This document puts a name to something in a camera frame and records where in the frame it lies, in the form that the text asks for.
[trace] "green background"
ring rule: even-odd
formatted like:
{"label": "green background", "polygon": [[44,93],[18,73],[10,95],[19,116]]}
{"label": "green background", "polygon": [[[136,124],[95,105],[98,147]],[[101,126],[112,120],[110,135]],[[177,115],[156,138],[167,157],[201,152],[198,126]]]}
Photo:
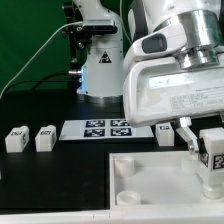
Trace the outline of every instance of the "green background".
{"label": "green background", "polygon": [[[0,0],[0,90],[17,74],[45,41],[66,23],[63,0]],[[119,14],[119,0],[101,0],[102,4]],[[127,27],[127,11],[132,0],[123,0],[123,17]],[[124,52],[129,47],[124,37]],[[40,80],[69,69],[68,39],[58,34],[16,79]],[[30,89],[34,84],[20,85],[15,90]],[[65,83],[45,83],[41,88],[66,88]]]}

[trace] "black table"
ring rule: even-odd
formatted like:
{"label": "black table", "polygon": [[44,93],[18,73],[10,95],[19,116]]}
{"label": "black table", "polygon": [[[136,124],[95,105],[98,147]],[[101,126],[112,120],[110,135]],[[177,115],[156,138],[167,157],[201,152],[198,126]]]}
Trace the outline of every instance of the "black table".
{"label": "black table", "polygon": [[[159,148],[155,139],[57,141],[53,152],[36,152],[35,136],[65,120],[124,118],[121,103],[78,101],[67,90],[18,91],[0,102],[0,214],[109,209],[109,154],[187,150],[176,135],[175,147]],[[5,137],[27,125],[30,142],[22,153],[7,154]],[[193,121],[195,134],[220,127],[220,118]]]}

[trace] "white robotic arm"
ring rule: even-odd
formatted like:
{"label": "white robotic arm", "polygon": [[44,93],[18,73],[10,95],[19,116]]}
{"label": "white robotic arm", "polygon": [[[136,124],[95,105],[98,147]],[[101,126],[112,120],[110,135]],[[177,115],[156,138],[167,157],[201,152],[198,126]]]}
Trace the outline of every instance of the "white robotic arm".
{"label": "white robotic arm", "polygon": [[[124,84],[127,120],[145,126],[223,111],[224,55],[216,47],[224,42],[217,10],[200,0],[142,2],[148,35],[134,42],[124,63],[129,73]],[[164,40],[153,42],[159,34]]]}

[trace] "black cable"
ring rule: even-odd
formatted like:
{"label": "black cable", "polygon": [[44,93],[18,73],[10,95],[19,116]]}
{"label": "black cable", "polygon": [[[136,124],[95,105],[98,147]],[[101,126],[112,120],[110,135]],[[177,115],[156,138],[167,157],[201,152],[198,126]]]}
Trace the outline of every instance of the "black cable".
{"label": "black cable", "polygon": [[53,73],[53,74],[50,74],[46,77],[44,77],[43,79],[39,80],[39,82],[37,82],[31,90],[35,90],[36,88],[38,88],[42,82],[48,80],[48,79],[51,79],[51,78],[54,78],[54,77],[57,77],[57,76],[61,76],[61,75],[68,75],[68,72],[57,72],[57,73]]}
{"label": "black cable", "polygon": [[[17,83],[14,83],[10,86],[8,86],[7,89],[5,89],[5,92],[4,92],[4,95],[8,92],[9,89],[15,87],[15,86],[18,86],[18,85],[21,85],[21,84],[24,84],[24,83],[31,83],[31,82],[37,82],[39,83],[40,80],[26,80],[26,81],[21,81],[21,82],[17,82]],[[77,80],[60,80],[60,81],[47,81],[47,80],[42,80],[41,83],[45,83],[45,82],[51,82],[51,83],[58,83],[58,82],[77,82]]]}

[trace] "white cube with black marker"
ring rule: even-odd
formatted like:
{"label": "white cube with black marker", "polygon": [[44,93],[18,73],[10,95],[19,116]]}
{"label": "white cube with black marker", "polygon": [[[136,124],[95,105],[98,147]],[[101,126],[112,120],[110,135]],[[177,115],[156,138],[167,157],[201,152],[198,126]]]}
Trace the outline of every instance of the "white cube with black marker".
{"label": "white cube with black marker", "polygon": [[224,129],[200,131],[200,157],[198,175],[203,181],[203,193],[207,198],[223,196],[224,183]]}
{"label": "white cube with black marker", "polygon": [[42,127],[35,138],[36,151],[51,152],[54,148],[56,141],[56,127],[53,125]]}
{"label": "white cube with black marker", "polygon": [[160,147],[174,146],[174,131],[170,123],[156,125],[156,138]]}
{"label": "white cube with black marker", "polygon": [[22,152],[29,142],[29,128],[22,126],[13,128],[5,138],[6,150],[8,153]]}

